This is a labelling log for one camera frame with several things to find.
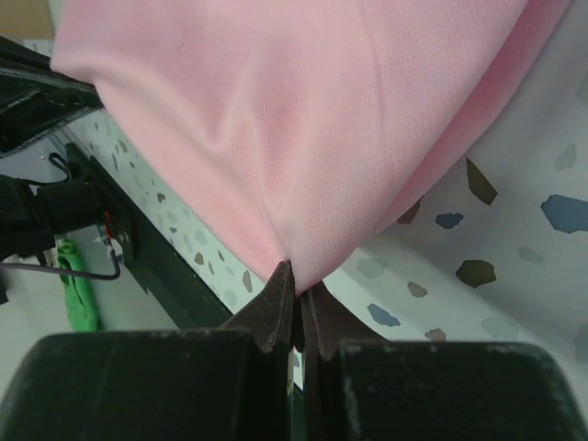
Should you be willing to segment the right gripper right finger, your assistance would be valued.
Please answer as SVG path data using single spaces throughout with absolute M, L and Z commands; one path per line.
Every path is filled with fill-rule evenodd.
M 299 300 L 310 440 L 584 440 L 554 358 L 517 342 L 391 341 L 324 285 Z

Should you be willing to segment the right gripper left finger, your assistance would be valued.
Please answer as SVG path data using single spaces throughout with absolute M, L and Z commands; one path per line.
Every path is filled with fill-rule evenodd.
M 280 263 L 222 326 L 55 334 L 1 403 L 4 440 L 289 440 L 294 278 Z

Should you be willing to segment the pink t-shirt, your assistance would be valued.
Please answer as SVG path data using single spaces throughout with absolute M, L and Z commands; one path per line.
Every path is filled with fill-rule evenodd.
M 226 248 L 304 291 L 503 110 L 564 1 L 69 1 L 55 72 L 92 84 Z

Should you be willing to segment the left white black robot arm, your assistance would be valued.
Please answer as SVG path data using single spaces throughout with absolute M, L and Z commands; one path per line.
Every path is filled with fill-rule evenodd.
M 1 155 L 18 153 L 96 110 L 93 86 L 50 68 L 50 59 L 18 43 L 1 40 Z M 2 175 L 1 256 L 39 256 L 58 235 L 102 224 L 132 258 L 136 219 L 131 204 L 95 159 L 77 145 L 65 146 L 73 161 L 65 179 L 51 183 Z

